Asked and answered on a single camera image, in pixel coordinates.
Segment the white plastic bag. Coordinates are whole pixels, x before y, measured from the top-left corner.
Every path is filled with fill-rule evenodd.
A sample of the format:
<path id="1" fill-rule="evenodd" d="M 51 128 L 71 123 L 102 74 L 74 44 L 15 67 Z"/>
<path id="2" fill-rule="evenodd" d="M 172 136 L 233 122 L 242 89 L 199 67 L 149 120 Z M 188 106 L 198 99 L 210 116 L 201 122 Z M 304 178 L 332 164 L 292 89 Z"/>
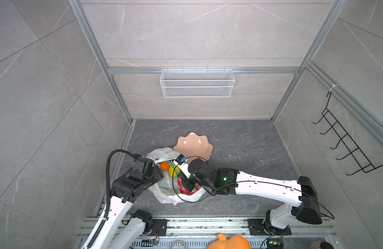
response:
<path id="1" fill-rule="evenodd" d="M 180 155 L 172 148 L 158 148 L 147 155 L 147 158 L 153 159 L 153 161 L 160 166 L 160 164 L 166 161 L 169 166 L 175 166 L 173 161 Z M 164 178 L 148 188 L 153 193 L 155 198 L 161 204 L 173 204 L 177 205 L 182 202 L 197 202 L 206 193 L 206 190 L 200 188 L 199 191 L 191 196 L 181 194 L 178 186 L 178 176 L 170 177 L 168 170 L 163 172 Z"/>

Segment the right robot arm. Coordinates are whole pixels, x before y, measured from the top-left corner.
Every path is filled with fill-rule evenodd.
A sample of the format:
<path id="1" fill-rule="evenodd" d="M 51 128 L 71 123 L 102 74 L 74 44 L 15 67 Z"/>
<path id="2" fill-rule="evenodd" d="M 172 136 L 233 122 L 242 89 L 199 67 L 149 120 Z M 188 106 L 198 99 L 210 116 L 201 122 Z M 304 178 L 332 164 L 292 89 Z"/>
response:
<path id="1" fill-rule="evenodd" d="M 188 162 L 182 155 L 173 164 L 182 187 L 189 192 L 199 186 L 210 195 L 251 195 L 282 202 L 266 212 L 260 225 L 265 234 L 280 235 L 295 223 L 322 224 L 317 191 L 308 177 L 290 181 L 264 178 L 237 169 L 215 168 L 198 157 Z"/>

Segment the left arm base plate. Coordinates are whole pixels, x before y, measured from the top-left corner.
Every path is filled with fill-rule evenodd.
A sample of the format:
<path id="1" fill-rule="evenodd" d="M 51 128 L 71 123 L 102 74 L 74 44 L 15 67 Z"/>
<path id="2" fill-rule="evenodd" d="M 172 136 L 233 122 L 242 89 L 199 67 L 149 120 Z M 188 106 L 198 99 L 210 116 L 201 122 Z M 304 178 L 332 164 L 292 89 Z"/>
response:
<path id="1" fill-rule="evenodd" d="M 153 219 L 146 223 L 145 231 L 143 236 L 165 236 L 167 233 L 168 220 L 166 219 Z"/>

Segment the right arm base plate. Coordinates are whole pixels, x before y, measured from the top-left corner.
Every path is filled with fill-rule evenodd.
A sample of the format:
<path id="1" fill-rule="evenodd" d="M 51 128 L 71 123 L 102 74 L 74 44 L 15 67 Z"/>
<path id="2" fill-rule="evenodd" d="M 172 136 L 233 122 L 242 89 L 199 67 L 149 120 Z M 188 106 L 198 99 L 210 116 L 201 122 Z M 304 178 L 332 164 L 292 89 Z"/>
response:
<path id="1" fill-rule="evenodd" d="M 250 235 L 252 236 L 289 236 L 292 234 L 290 226 L 287 226 L 285 229 L 276 228 L 271 225 L 270 222 L 265 221 L 265 219 L 248 219 L 248 228 Z"/>

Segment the orange fruit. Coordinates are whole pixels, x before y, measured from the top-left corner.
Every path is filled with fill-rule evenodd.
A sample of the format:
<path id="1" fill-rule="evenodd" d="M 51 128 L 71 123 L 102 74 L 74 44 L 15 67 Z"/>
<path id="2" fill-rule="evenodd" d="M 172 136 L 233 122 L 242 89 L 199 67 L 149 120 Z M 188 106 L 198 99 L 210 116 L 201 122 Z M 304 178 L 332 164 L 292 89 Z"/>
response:
<path id="1" fill-rule="evenodd" d="M 160 164 L 160 169 L 163 171 L 163 172 L 165 172 L 165 171 L 167 171 L 168 169 L 169 169 L 169 164 L 166 162 L 166 161 L 164 161 L 164 162 L 162 162 L 161 164 Z"/>

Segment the yellow lemon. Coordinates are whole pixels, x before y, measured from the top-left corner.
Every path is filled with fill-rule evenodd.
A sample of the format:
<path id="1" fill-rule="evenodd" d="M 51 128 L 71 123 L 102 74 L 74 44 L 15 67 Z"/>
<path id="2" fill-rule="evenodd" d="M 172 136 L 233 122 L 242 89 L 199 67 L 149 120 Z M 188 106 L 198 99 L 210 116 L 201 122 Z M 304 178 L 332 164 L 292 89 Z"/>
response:
<path id="1" fill-rule="evenodd" d="M 170 166 L 168 169 L 169 176 L 172 178 L 177 177 L 180 172 L 181 171 L 178 166 Z"/>

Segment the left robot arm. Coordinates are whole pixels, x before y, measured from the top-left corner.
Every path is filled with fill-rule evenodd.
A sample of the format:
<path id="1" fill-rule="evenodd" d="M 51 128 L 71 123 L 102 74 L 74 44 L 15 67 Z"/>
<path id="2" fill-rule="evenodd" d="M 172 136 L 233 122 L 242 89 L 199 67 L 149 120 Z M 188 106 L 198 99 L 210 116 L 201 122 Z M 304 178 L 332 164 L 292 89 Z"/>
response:
<path id="1" fill-rule="evenodd" d="M 115 236 L 136 198 L 161 179 L 163 172 L 152 159 L 136 159 L 129 174 L 113 182 L 110 199 L 82 248 L 128 249 L 139 236 L 149 234 L 153 228 L 152 214 L 139 209 L 131 215 L 126 227 Z"/>

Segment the pink dragon fruit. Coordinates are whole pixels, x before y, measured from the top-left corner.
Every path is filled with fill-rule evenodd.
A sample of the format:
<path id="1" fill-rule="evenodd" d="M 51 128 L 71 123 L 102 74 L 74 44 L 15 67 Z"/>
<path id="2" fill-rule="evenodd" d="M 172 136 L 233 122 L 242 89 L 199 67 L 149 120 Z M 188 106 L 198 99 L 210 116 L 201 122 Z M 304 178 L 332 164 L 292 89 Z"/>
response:
<path id="1" fill-rule="evenodd" d="M 199 186 L 195 186 L 195 187 L 193 188 L 192 191 L 187 190 L 187 189 L 183 186 L 183 184 L 182 184 L 182 180 L 181 180 L 181 179 L 178 179 L 178 186 L 179 186 L 180 193 L 181 193 L 181 194 L 188 195 L 188 196 L 191 196 L 191 195 L 193 195 L 194 193 L 196 193 L 197 191 L 200 190 L 200 187 L 199 187 Z"/>

